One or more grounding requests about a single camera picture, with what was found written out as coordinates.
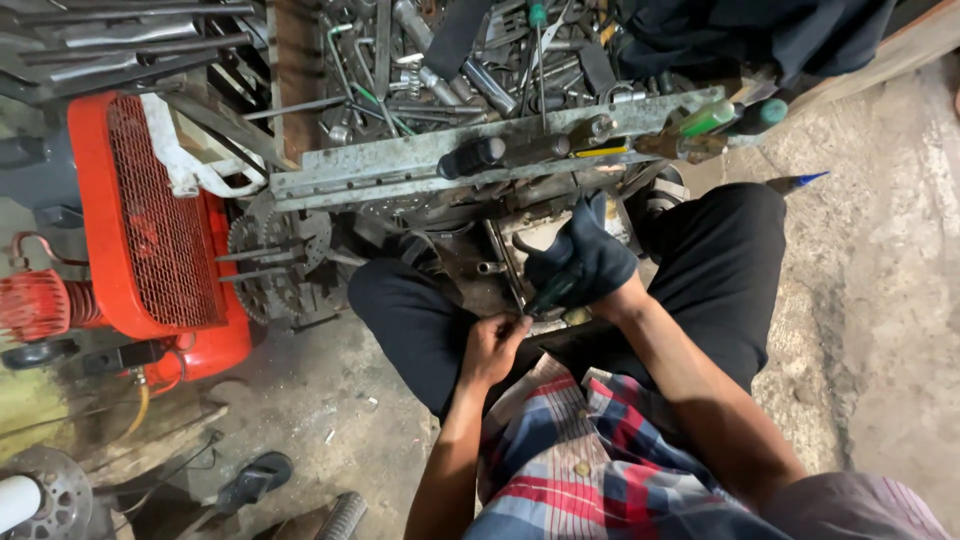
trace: dirty floor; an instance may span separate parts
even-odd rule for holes
[[[792,195],[787,253],[756,399],[811,473],[854,469],[912,486],[960,534],[960,122],[957,61],[808,110],[690,174],[729,182],[831,171]],[[346,490],[370,504],[358,538],[399,538],[430,442],[430,415],[353,315],[271,337],[214,389],[231,403],[202,499],[269,451],[290,484],[230,524],[246,539]],[[374,398],[376,405],[370,401]]]

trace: green wire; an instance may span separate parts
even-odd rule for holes
[[[373,97],[373,94],[368,92],[366,88],[360,86],[360,83],[350,83],[350,85],[353,86],[353,88],[356,89],[356,91],[360,92],[360,95],[379,105],[380,102],[376,101],[376,98]],[[404,124],[399,118],[394,118],[394,123],[397,124],[400,127],[400,129],[403,130],[403,132],[408,135],[417,134],[417,132],[411,130],[410,127]]]

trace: checkered shirt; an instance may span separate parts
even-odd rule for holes
[[[672,425],[662,396],[598,370],[583,390],[544,356],[493,406],[480,443],[484,509],[465,538],[712,540],[717,523],[751,538],[787,538],[663,440],[648,420]]]

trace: person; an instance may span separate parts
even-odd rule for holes
[[[517,353],[529,317],[480,319],[397,260],[357,270],[353,309],[442,421],[406,539],[949,538],[896,481],[807,474],[750,395],[767,362],[786,205],[763,184],[687,194],[657,179],[627,202],[646,207],[635,229],[660,266],[647,289],[595,200],[531,255],[533,282],[532,265],[580,258],[564,303],[610,323],[532,368]]]

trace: white pipe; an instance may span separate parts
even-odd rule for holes
[[[40,500],[40,486],[30,477],[0,480],[0,534],[33,517]]]

